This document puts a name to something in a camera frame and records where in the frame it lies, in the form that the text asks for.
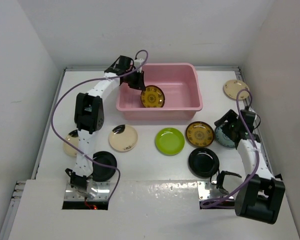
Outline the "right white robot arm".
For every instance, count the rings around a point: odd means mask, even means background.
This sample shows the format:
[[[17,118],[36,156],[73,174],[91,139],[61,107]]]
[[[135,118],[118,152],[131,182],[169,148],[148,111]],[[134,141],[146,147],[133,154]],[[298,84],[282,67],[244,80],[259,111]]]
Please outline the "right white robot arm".
[[[230,109],[214,125],[234,142],[246,173],[234,201],[235,214],[273,225],[279,216],[286,188],[267,167],[261,140],[253,133],[256,116],[247,108],[239,113]]]

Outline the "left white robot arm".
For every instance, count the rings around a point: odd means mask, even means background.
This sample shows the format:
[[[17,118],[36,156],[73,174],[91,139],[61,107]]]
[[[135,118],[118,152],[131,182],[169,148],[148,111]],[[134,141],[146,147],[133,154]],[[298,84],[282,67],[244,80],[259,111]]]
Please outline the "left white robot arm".
[[[85,93],[78,93],[75,101],[74,122],[78,133],[75,166],[66,169],[70,185],[82,194],[89,193],[89,183],[109,180],[117,171],[117,160],[107,151],[96,152],[97,132],[105,121],[104,101],[110,93],[125,83],[129,88],[145,90],[146,60],[119,56],[105,71],[97,84]]]

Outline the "yellow patterned plate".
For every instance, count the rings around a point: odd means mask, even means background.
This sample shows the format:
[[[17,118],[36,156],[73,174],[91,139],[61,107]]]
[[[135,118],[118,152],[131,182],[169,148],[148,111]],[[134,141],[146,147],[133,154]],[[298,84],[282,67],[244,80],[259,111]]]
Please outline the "yellow patterned plate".
[[[185,137],[192,146],[206,148],[215,140],[215,132],[209,124],[203,121],[194,121],[187,126]]]
[[[164,92],[155,85],[148,85],[140,94],[140,100],[145,108],[162,108],[165,105]]]

